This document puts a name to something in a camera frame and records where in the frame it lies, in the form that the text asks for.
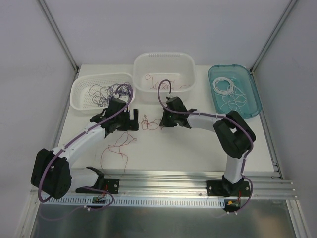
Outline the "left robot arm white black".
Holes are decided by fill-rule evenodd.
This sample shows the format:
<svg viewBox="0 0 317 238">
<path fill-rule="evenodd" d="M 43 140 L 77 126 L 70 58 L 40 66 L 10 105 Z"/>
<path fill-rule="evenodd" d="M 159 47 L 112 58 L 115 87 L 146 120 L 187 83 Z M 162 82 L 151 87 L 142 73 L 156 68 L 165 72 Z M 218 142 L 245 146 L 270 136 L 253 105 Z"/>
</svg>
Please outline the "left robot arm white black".
<svg viewBox="0 0 317 238">
<path fill-rule="evenodd" d="M 104 173 L 94 167 L 73 170 L 73 164 L 90 147 L 115 131 L 138 131 L 139 110 L 128 109 L 122 99 L 111 99 L 109 106 L 92 116 L 83 131 L 66 145 L 51 150 L 43 148 L 35 158 L 31 185 L 50 198 L 60 199 L 69 190 L 77 193 L 112 193 Z"/>
</svg>

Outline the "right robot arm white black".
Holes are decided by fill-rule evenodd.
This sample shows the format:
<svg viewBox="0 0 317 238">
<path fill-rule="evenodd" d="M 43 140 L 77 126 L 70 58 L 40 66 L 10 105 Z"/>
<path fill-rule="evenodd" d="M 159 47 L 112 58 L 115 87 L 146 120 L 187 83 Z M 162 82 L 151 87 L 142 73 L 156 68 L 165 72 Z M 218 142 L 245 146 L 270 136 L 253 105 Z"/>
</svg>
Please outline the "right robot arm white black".
<svg viewBox="0 0 317 238">
<path fill-rule="evenodd" d="M 212 115 L 196 109 L 187 110 L 179 97 L 166 99 L 161 127 L 181 126 L 216 133 L 227 159 L 221 181 L 211 186 L 211 192 L 217 196 L 235 196 L 244 182 L 245 160 L 256 140 L 254 132 L 237 111 L 230 111 L 225 115 Z"/>
</svg>

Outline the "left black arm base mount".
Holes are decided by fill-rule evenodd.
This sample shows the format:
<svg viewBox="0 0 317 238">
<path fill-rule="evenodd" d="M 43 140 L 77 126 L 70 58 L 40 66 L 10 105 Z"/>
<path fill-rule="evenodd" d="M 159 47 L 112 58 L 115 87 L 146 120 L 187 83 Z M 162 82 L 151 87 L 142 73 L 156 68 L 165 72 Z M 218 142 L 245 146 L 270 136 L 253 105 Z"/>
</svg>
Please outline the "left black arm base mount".
<svg viewBox="0 0 317 238">
<path fill-rule="evenodd" d="M 96 183 L 90 187 L 90 189 L 87 189 L 85 187 L 79 187 L 75 189 L 76 193 L 79 194 L 101 194 L 100 190 L 106 191 L 111 194 L 118 194 L 119 191 L 119 182 L 120 179 L 118 178 L 103 178 L 98 179 Z"/>
</svg>

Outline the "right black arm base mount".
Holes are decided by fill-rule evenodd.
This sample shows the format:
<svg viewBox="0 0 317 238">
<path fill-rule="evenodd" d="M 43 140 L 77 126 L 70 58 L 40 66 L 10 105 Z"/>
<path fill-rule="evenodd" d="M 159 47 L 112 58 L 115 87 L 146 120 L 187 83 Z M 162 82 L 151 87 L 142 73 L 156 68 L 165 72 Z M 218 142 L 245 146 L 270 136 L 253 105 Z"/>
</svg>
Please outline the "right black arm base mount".
<svg viewBox="0 0 317 238">
<path fill-rule="evenodd" d="M 247 181 L 239 181 L 230 183 L 224 180 L 208 180 L 206 181 L 207 196 L 222 197 L 249 197 L 251 195 L 251 187 Z"/>
</svg>

